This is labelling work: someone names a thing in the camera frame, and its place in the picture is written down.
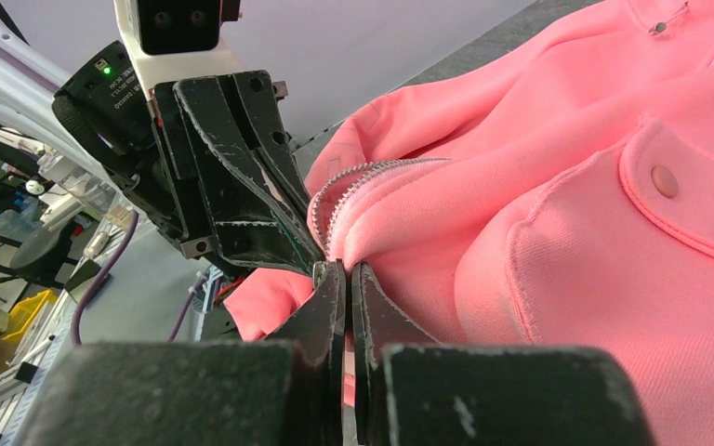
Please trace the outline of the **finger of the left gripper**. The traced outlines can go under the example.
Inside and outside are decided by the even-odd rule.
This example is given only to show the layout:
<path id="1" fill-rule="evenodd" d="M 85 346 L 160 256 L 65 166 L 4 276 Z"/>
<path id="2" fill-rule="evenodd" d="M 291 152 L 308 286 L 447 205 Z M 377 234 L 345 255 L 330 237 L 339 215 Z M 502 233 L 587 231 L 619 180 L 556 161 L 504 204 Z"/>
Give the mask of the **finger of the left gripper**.
<path id="1" fill-rule="evenodd" d="M 174 83 L 205 210 L 225 262 L 311 275 L 323 258 L 306 218 L 294 214 L 252 151 L 221 88 L 223 76 Z"/>
<path id="2" fill-rule="evenodd" d="M 287 95 L 285 83 L 275 83 L 267 72 L 259 70 L 227 74 L 221 78 L 221 88 L 247 148 L 291 211 L 306 215 L 310 195 L 302 183 L 278 108 L 278 102 Z"/>

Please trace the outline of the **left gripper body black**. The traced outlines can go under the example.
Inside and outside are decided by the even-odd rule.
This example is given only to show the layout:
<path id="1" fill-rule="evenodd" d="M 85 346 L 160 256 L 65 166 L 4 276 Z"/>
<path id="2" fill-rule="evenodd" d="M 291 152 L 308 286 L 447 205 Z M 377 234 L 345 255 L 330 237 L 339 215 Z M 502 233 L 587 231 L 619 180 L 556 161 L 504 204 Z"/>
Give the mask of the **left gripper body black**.
<path id="1" fill-rule="evenodd" d="M 236 268 L 215 250 L 191 144 L 173 94 L 176 82 L 158 85 L 148 101 L 126 47 L 113 42 L 55 93 L 52 111 L 182 256 L 207 260 L 229 278 L 243 277 L 254 269 Z"/>

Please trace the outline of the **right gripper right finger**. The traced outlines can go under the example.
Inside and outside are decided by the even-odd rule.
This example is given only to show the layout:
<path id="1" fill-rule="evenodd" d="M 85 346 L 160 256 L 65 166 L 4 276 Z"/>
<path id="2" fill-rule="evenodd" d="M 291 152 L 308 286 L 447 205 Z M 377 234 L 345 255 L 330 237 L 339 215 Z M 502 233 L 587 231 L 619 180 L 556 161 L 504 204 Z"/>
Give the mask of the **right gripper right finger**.
<path id="1" fill-rule="evenodd" d="M 365 263 L 350 275 L 356 438 L 362 445 L 652 445 L 636 391 L 580 346 L 443 344 Z"/>

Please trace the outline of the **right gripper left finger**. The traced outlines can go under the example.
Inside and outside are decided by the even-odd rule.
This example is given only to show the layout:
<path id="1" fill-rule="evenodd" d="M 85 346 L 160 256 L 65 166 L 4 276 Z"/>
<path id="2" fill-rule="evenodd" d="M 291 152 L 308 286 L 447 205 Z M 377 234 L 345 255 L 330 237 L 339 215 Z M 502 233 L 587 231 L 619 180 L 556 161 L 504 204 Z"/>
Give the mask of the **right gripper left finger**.
<path id="1" fill-rule="evenodd" d="M 347 278 L 252 343 L 97 343 L 50 373 L 22 445 L 339 445 Z"/>

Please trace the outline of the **pink zip-up jacket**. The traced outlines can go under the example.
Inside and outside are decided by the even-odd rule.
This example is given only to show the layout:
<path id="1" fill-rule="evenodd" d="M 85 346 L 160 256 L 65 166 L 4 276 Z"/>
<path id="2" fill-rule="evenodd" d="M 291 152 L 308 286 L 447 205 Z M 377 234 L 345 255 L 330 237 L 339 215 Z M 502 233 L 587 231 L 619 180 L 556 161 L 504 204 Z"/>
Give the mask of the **pink zip-up jacket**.
<path id="1" fill-rule="evenodd" d="M 313 162 L 308 225 L 437 340 L 577 344 L 661 445 L 714 445 L 714 1 L 602 1 L 374 99 Z"/>

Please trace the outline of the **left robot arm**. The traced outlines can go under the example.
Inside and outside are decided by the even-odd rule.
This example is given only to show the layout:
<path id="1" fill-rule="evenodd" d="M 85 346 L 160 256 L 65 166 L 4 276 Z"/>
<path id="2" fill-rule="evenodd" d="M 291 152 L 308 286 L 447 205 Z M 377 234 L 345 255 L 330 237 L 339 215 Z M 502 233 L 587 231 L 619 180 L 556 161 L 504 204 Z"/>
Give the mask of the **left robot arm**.
<path id="1" fill-rule="evenodd" d="M 323 253 L 278 110 L 284 83 L 221 37 L 237 1 L 118 1 L 120 37 L 68 73 L 0 19 L 0 125 L 115 187 L 185 257 L 230 278 Z"/>

